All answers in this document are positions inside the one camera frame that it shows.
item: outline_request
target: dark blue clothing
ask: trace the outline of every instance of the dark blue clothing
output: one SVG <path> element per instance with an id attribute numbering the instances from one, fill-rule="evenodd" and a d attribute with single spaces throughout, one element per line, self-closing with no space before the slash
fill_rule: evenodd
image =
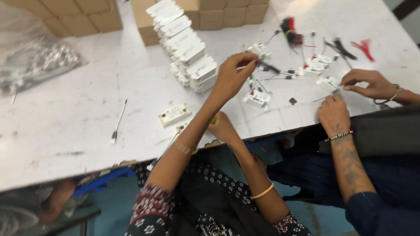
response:
<path id="1" fill-rule="evenodd" d="M 356 194 L 347 204 L 331 156 L 313 153 L 289 157 L 268 166 L 267 173 L 271 180 L 302 188 L 294 196 L 283 197 L 285 201 L 346 209 L 347 220 L 361 236 L 420 235 L 414 228 L 416 223 L 420 226 L 420 158 L 373 157 L 361 161 L 378 194 Z"/>
<path id="2" fill-rule="evenodd" d="M 346 218 L 360 236 L 419 235 L 419 212 L 392 208 L 376 193 L 352 196 L 346 206 Z"/>

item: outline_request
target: white table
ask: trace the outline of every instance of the white table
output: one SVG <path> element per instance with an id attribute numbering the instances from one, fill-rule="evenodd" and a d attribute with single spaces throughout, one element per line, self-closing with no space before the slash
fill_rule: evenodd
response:
<path id="1" fill-rule="evenodd" d="M 19 93 L 14 105 L 10 105 L 10 98 L 0 99 L 0 191 L 156 158 L 176 126 L 163 128 L 157 115 L 184 102 L 196 114 L 208 97 L 209 92 L 196 94 L 180 85 L 171 74 L 171 59 L 162 47 L 143 46 L 130 3 L 119 7 L 123 31 L 69 39 L 88 65 Z M 420 92 L 420 52 L 381 0 L 296 0 L 290 5 L 283 2 L 276 9 L 280 13 L 270 8 L 261 25 L 199 31 L 198 35 L 206 42 L 208 54 L 220 64 L 229 55 L 243 51 L 243 45 L 249 47 L 270 36 L 283 18 L 295 16 L 297 31 L 307 39 L 311 30 L 317 31 L 316 45 L 322 45 L 322 36 L 331 42 L 335 34 L 359 57 L 350 61 L 355 68 L 379 70 L 391 82 Z M 375 63 L 348 43 L 367 38 L 373 40 Z M 272 64 L 280 69 L 302 65 L 301 55 L 290 51 L 282 34 L 274 37 L 268 48 L 273 53 Z M 307 58 L 310 54 L 311 48 L 305 48 Z M 328 48 L 326 55 L 334 56 L 335 52 Z M 341 77 L 349 68 L 341 58 L 338 64 L 335 74 Z M 241 138 L 318 122 L 316 110 L 321 101 L 312 99 L 327 94 L 315 85 L 315 79 L 299 77 L 264 84 L 273 92 L 268 111 L 242 102 L 248 85 L 222 109 Z M 377 110 L 371 100 L 355 93 L 342 95 L 351 115 Z M 292 97 L 298 102 L 294 106 L 289 103 Z M 126 98 L 118 142 L 110 145 Z M 205 134 L 199 147 L 214 139 Z"/>

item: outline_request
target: gold bangle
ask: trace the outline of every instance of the gold bangle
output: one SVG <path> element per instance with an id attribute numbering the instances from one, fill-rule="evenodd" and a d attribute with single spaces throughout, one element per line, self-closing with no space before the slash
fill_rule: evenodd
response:
<path id="1" fill-rule="evenodd" d="M 267 190 L 265 190 L 264 192 L 262 192 L 261 194 L 259 194 L 259 195 L 257 195 L 257 196 L 255 196 L 255 197 L 251 197 L 251 199 L 257 199 L 257 198 L 259 198 L 259 197 L 262 197 L 262 196 L 264 196 L 266 193 L 268 193 L 272 188 L 274 187 L 274 184 L 271 184 L 271 186 L 267 189 Z"/>

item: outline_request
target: tattoo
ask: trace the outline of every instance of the tattoo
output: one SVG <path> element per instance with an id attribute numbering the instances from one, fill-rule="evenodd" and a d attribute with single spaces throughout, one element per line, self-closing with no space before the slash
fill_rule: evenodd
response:
<path id="1" fill-rule="evenodd" d="M 339 125 L 335 128 L 335 130 L 341 130 Z M 356 149 L 349 148 L 346 142 L 351 142 L 351 136 L 344 136 L 339 139 L 333 140 L 333 144 L 335 147 L 338 148 L 338 155 L 341 157 L 342 160 L 347 161 L 346 165 L 342 168 L 344 172 L 344 178 L 346 182 L 351 186 L 350 191 L 352 194 L 356 193 L 360 187 L 356 184 L 356 180 L 360 177 L 357 171 L 364 170 L 362 162 L 357 154 Z"/>
<path id="2" fill-rule="evenodd" d="M 360 175 L 356 174 L 353 171 L 350 171 L 348 174 L 344 176 L 348 184 L 354 184 L 354 181 L 360 177 Z"/>
<path id="3" fill-rule="evenodd" d="M 346 135 L 346 136 L 343 136 L 343 137 L 341 137 L 341 138 L 334 139 L 334 140 L 333 140 L 333 142 L 334 142 L 334 145 L 337 147 L 337 146 L 339 146 L 341 143 L 343 143 L 343 142 L 349 142 L 349 141 L 351 141 L 351 140 L 352 140 L 351 136 Z"/>
<path id="4" fill-rule="evenodd" d="M 333 127 L 333 131 L 336 133 L 336 134 L 341 134 L 342 131 L 343 130 L 343 128 L 342 127 L 340 127 L 340 124 L 338 124 L 335 128 Z"/>

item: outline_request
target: red wire bundle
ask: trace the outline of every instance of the red wire bundle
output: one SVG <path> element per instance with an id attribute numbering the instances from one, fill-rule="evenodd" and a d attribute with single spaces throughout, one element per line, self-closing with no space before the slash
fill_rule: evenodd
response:
<path id="1" fill-rule="evenodd" d="M 360 43 L 361 45 L 355 43 L 354 41 L 351 41 L 350 43 L 352 44 L 352 46 L 357 47 L 358 49 L 362 50 L 366 54 L 368 59 L 373 62 L 375 61 L 375 59 L 370 55 L 370 52 L 369 52 L 369 46 L 371 42 L 372 41 L 370 39 L 365 39 L 361 41 Z"/>
<path id="2" fill-rule="evenodd" d="M 294 27 L 294 17 L 287 17 L 284 19 L 280 27 L 290 45 L 300 46 L 303 44 L 304 36 L 296 33 L 296 29 Z"/>

